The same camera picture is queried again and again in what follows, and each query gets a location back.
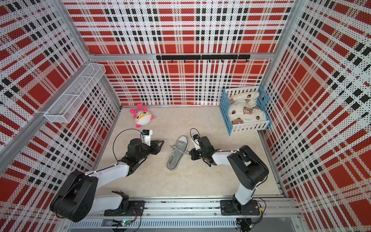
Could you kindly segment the grey shoelace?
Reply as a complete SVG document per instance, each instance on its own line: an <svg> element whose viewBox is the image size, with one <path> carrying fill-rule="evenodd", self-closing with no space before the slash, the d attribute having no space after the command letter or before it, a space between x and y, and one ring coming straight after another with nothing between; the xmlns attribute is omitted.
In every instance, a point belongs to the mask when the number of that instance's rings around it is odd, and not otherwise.
<svg viewBox="0 0 371 232"><path fill-rule="evenodd" d="M173 149L172 156L174 156L177 152L181 152L183 155L189 154L190 150L188 149L188 146L189 143L171 145L171 148Z"/></svg>

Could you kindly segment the grey canvas sneaker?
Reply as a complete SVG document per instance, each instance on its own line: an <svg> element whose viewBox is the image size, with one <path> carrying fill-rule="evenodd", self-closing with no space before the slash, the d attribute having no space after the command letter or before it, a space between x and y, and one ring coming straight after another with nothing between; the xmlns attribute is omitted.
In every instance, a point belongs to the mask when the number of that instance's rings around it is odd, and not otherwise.
<svg viewBox="0 0 371 232"><path fill-rule="evenodd" d="M189 141L188 141L187 136L182 135L177 139L177 141L174 145L184 144L184 143L189 143ZM177 168L177 166L179 165L183 156L184 155L181 152L177 152L174 156L172 156L172 154L171 154L168 161L167 161L167 169L170 170L170 171L175 170Z"/></svg>

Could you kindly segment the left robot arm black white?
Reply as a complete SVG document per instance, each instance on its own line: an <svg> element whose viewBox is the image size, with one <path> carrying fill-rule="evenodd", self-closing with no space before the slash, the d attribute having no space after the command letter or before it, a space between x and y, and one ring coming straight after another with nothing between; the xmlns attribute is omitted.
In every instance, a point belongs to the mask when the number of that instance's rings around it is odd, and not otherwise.
<svg viewBox="0 0 371 232"><path fill-rule="evenodd" d="M128 144L126 155L117 164L83 173L69 174L50 204L50 211L56 216L72 222L79 222L88 214L103 211L106 216L118 216L130 211L129 196L122 191L98 196L96 191L117 180L132 175L149 155L161 151L162 140L144 143L135 138Z"/></svg>

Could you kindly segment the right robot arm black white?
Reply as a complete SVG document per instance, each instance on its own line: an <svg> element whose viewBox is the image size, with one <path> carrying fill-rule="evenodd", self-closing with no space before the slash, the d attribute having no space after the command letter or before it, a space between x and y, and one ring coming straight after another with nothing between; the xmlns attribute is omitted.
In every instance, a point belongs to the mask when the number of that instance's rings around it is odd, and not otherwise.
<svg viewBox="0 0 371 232"><path fill-rule="evenodd" d="M259 215L259 206L253 195L269 175L267 165L247 145L238 150L215 149L206 136L192 136L194 148L189 152L192 160L203 160L208 166L232 167L240 182L231 201L221 201L222 215Z"/></svg>

